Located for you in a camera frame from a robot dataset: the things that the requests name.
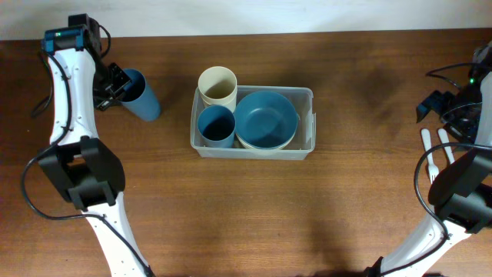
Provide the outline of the blue cup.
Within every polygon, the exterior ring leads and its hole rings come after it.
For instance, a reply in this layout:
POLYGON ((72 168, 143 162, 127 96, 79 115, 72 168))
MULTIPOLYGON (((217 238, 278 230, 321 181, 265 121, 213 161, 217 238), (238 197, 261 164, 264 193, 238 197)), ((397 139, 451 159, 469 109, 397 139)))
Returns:
POLYGON ((234 144, 235 117, 224 106, 211 105, 205 108, 198 116, 197 127, 207 147, 229 149, 234 144))
POLYGON ((133 68, 125 68, 124 73, 131 82, 124 87, 125 95, 120 103, 143 121, 156 120, 161 114, 161 106, 144 75, 133 68))

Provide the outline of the cream cup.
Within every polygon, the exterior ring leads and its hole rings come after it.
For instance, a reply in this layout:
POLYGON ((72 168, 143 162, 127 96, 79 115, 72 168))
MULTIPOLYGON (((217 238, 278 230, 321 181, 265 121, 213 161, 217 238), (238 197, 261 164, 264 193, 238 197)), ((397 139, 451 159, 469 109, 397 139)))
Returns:
POLYGON ((207 102, 222 102, 236 99, 238 80, 229 68, 214 66, 204 70, 198 79, 201 99, 207 102))
POLYGON ((232 100, 225 101, 225 102, 224 101, 222 101, 222 102, 207 102, 204 99, 202 101, 203 101, 205 108, 207 108, 209 106, 213 106, 213 105, 218 105, 218 106, 223 106, 223 107, 227 108, 232 113, 234 113, 234 110, 236 109, 236 99, 235 98, 233 98, 232 100))

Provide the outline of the cream bowl back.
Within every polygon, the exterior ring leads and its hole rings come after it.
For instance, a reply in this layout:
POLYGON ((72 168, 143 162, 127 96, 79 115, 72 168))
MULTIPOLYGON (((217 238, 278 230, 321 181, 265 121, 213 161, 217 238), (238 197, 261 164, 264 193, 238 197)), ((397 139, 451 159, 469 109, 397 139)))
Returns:
POLYGON ((287 137, 281 129, 260 130, 247 129, 243 132, 235 132, 238 141, 246 149, 280 150, 287 147, 294 135, 287 137))

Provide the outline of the cream bowl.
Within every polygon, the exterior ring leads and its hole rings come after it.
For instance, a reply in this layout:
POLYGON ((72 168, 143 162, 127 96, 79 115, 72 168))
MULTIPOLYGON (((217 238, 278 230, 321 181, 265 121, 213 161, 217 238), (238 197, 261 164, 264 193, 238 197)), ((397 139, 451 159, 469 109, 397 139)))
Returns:
POLYGON ((260 156, 273 155, 275 152, 278 152, 278 151, 284 149, 285 147, 287 147, 288 144, 290 143, 290 142, 285 142, 284 144, 279 145, 277 147, 273 147, 273 148, 256 148, 253 145, 251 145, 251 144, 249 144, 246 141, 243 141, 241 139, 239 140, 239 142, 241 143, 241 145, 245 149, 247 149, 250 152, 256 152, 260 156))
POLYGON ((260 130, 247 129, 243 132, 235 132, 238 141, 246 149, 280 150, 287 147, 294 135, 287 137, 281 129, 260 130))

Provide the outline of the cream bowl front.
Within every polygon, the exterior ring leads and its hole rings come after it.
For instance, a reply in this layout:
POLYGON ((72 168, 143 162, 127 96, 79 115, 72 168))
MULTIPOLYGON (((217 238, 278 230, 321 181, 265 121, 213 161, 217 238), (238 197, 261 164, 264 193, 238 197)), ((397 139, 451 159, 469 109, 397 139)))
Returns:
POLYGON ((287 147, 288 144, 290 143, 290 142, 285 142, 284 144, 279 145, 277 147, 273 147, 273 148, 256 148, 253 145, 251 145, 251 144, 249 144, 246 141, 243 141, 241 139, 239 140, 239 142, 241 143, 241 145, 245 149, 247 149, 250 152, 256 152, 260 156, 273 155, 275 152, 278 152, 278 151, 284 149, 285 147, 287 147))

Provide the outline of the blue bowl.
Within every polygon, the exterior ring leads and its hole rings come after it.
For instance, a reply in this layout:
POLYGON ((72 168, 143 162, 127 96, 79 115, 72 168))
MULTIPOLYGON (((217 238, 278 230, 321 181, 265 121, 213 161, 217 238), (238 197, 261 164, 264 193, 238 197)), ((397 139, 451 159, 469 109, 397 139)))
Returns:
POLYGON ((285 96, 272 91, 253 92, 238 103, 234 117, 235 131, 247 129, 281 129, 287 137, 295 135, 299 116, 294 105, 285 96))

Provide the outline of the left arm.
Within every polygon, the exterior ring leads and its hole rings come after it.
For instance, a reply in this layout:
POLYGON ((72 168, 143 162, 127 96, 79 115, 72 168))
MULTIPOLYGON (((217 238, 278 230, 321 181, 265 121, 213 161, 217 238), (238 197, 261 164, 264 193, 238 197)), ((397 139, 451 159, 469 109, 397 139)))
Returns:
POLYGON ((71 15, 65 28, 45 32, 42 50, 52 75, 55 119, 49 146, 36 158, 60 196, 92 227, 113 276, 152 276, 138 249, 125 205, 125 173, 100 140, 95 111, 125 97, 131 79, 105 65, 105 28, 87 14, 71 15))

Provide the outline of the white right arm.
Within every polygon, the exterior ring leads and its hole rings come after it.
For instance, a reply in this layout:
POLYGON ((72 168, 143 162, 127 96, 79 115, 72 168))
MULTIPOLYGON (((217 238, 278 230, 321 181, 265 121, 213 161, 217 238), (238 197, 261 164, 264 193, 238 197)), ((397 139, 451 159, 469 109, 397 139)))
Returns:
POLYGON ((402 245, 364 270, 365 276, 429 276, 454 245, 491 227, 491 45, 477 48, 468 83, 456 95, 435 91, 417 107, 421 122, 436 112, 440 144, 421 130, 424 154, 414 170, 414 191, 426 215, 402 245))

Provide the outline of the clear plastic container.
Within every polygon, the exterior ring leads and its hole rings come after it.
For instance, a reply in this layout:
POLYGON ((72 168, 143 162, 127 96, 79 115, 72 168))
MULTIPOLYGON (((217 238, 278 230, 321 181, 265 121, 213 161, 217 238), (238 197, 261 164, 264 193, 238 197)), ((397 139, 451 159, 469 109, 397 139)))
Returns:
POLYGON ((198 89, 194 93, 194 101, 191 109, 191 147, 203 158, 223 159, 273 159, 273 160, 303 160, 314 150, 316 140, 316 114, 313 113, 313 92, 303 87, 279 87, 239 85, 237 100, 257 91, 272 91, 285 96, 294 105, 299 116, 299 125, 292 142, 284 149, 273 155, 260 156, 256 152, 245 149, 236 138, 231 148, 210 148, 204 145, 204 141, 198 131, 198 116, 205 109, 198 89))

